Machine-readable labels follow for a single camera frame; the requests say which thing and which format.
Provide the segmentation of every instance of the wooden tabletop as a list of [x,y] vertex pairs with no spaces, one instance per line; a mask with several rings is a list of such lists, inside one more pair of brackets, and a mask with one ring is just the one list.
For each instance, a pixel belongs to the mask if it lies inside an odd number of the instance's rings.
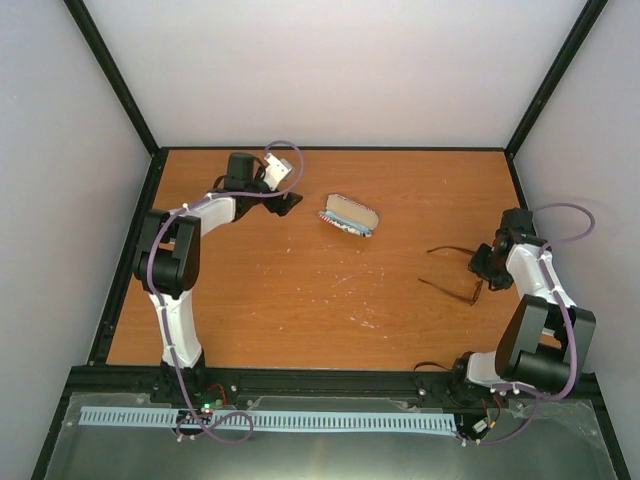
[[[229,153],[173,150],[154,206],[200,198]],[[280,155],[298,164],[293,152]],[[193,305],[207,364],[405,370],[495,350],[515,288],[485,289],[470,307],[418,278],[471,296],[469,257],[426,250],[493,240],[502,211],[517,206],[504,154],[311,150],[305,159],[295,189],[304,200],[286,217],[256,206],[202,241]],[[371,238],[318,218],[330,193],[378,213]],[[133,279],[108,362],[155,365],[161,354],[154,309]]]

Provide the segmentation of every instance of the glasses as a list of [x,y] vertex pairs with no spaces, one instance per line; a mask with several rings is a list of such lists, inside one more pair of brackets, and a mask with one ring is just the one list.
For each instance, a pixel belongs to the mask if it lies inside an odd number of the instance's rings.
[[[456,252],[460,252],[460,253],[464,253],[465,255],[473,255],[475,252],[473,250],[469,250],[468,248],[462,248],[462,247],[454,247],[451,245],[443,245],[441,247],[436,247],[436,248],[432,248],[431,250],[427,250],[427,253],[433,253],[433,252],[437,252],[438,250],[455,250]],[[452,292],[451,290],[447,290],[446,288],[441,287],[440,285],[437,285],[429,280],[425,280],[424,278],[418,278],[419,282],[422,282],[426,285],[429,285],[433,288],[436,288],[438,290],[440,290],[442,293],[444,293],[445,295],[450,296],[451,298],[455,298],[456,300],[459,300],[461,302],[466,303],[469,306],[473,306],[478,299],[480,298],[480,292],[482,292],[482,285],[483,285],[483,281],[480,280],[478,282],[476,282],[476,289],[473,292],[473,295],[471,296],[471,298],[469,297],[465,297],[463,295],[458,295],[455,292]]]

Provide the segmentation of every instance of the metal frame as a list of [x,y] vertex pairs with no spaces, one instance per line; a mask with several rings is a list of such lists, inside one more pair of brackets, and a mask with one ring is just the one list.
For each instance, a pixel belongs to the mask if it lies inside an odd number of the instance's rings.
[[[169,151],[172,148],[158,147],[84,2],[82,0],[64,1],[129,116],[131,123],[138,132],[141,141],[151,155],[151,162],[98,325],[88,364],[71,369],[32,479],[42,479],[46,475],[62,420],[69,405],[69,398],[73,393],[136,392],[151,393],[152,396],[162,393],[159,386],[162,378],[160,367],[109,366],[105,362],[131,279],[131,264],[136,241],[140,234],[142,219],[153,204]],[[306,147],[306,149],[502,151],[505,153],[505,161],[507,162],[520,206],[526,208],[526,199],[514,164],[515,156],[606,3],[607,0],[588,0],[586,2],[582,13],[576,20],[569,36],[505,148]],[[173,147],[173,149],[188,148],[228,149],[232,147]],[[240,408],[247,404],[247,400],[254,400],[262,395],[345,396],[391,398],[407,402],[409,405],[442,408],[444,412],[458,415],[482,413],[480,404],[472,405],[469,408],[461,408],[449,399],[447,389],[450,384],[451,373],[448,372],[354,372],[208,368],[207,373],[210,378],[219,380],[227,392],[230,392],[231,402],[236,403]],[[592,402],[616,474],[619,479],[630,479],[631,477],[595,376],[583,375],[570,398],[585,399]]]

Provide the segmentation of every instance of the wall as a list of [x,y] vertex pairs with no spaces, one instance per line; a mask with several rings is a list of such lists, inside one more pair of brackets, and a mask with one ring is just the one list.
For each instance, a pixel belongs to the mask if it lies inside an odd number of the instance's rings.
[[[588,363],[604,390],[633,478],[640,478],[640,3],[609,2],[516,157],[531,206],[569,200],[593,210],[592,236],[556,249],[571,296],[597,317]],[[584,227],[544,213],[548,237]]]
[[148,155],[62,1],[0,14],[0,477],[86,361]]
[[161,145],[507,144],[585,0],[88,0]]

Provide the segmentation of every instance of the electrical connector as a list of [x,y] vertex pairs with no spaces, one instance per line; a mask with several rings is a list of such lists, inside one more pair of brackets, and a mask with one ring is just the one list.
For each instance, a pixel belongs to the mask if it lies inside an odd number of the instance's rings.
[[284,158],[280,159],[271,153],[268,153],[264,159],[269,166],[265,169],[263,180],[269,185],[269,189],[274,191],[280,182],[293,172],[293,166]]

